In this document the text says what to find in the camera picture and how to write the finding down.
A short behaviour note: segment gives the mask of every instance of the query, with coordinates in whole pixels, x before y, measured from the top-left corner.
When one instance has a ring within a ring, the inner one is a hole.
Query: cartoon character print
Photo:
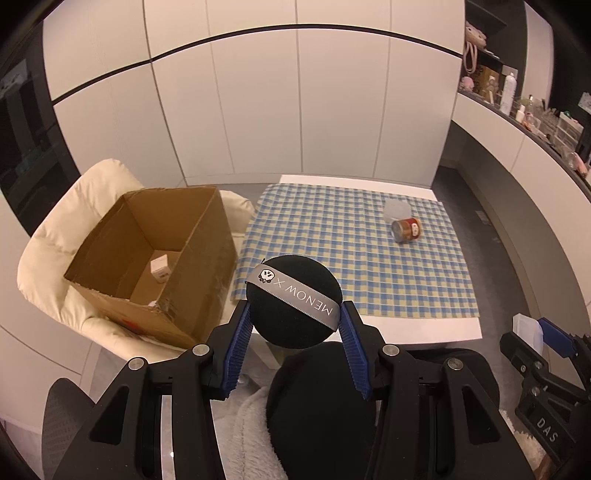
[[[273,280],[273,278],[275,278],[275,274],[271,270],[265,269],[261,273],[259,273],[259,281],[263,283],[271,283],[271,280]]]

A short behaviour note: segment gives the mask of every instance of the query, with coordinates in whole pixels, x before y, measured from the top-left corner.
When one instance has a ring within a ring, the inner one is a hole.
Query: metal bolt
[[[205,343],[200,343],[193,347],[193,354],[197,356],[207,355],[209,353],[209,347]]]
[[[144,359],[140,357],[132,358],[127,364],[130,370],[139,370],[144,366]]]
[[[461,370],[464,368],[464,364],[459,358],[449,358],[447,360],[447,366],[452,370]]]
[[[400,353],[400,348],[398,348],[396,345],[387,344],[382,348],[382,352],[388,356],[396,356]]]

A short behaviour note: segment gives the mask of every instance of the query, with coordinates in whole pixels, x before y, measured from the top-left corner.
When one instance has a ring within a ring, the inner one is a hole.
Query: blue gripper pad
[[[242,312],[242,317],[238,322],[234,337],[232,338],[232,343],[230,343],[230,348],[228,349],[226,358],[223,362],[223,383],[220,389],[226,398],[238,384],[238,375],[240,375],[248,342],[251,339],[252,322],[250,312],[250,305],[246,304],[244,312]]]
[[[566,332],[558,328],[547,318],[542,317],[538,320],[544,334],[544,343],[562,358],[574,357],[573,338]]]
[[[359,336],[353,327],[349,312],[343,304],[340,305],[339,333],[343,341],[355,388],[361,392],[363,399],[367,400],[372,394],[372,388],[369,384],[369,362],[363,347],[361,347]]]

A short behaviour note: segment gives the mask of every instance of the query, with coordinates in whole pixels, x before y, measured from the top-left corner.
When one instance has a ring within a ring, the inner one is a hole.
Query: black glass panel
[[[0,189],[29,235],[80,176],[51,105],[42,28],[19,45],[0,79]]]

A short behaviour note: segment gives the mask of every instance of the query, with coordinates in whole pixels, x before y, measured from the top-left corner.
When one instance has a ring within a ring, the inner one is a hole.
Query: countertop
[[[532,132],[527,130],[523,125],[518,123],[513,117],[505,115],[504,113],[500,112],[498,109],[493,107],[490,103],[485,102],[479,95],[472,93],[472,92],[458,92],[461,95],[468,97],[471,100],[481,104],[482,106],[488,108],[491,112],[496,113],[498,116],[509,122],[514,127],[518,128],[522,131],[525,135],[531,138],[540,148],[542,148],[552,159],[560,165],[560,167],[571,177],[571,179],[577,184],[579,189],[584,193],[587,197],[587,200],[591,202],[591,186],[586,180],[583,180],[579,175],[577,175],[573,170],[571,170],[560,158],[551,146],[549,146],[546,142],[544,142],[540,137],[534,135]]]

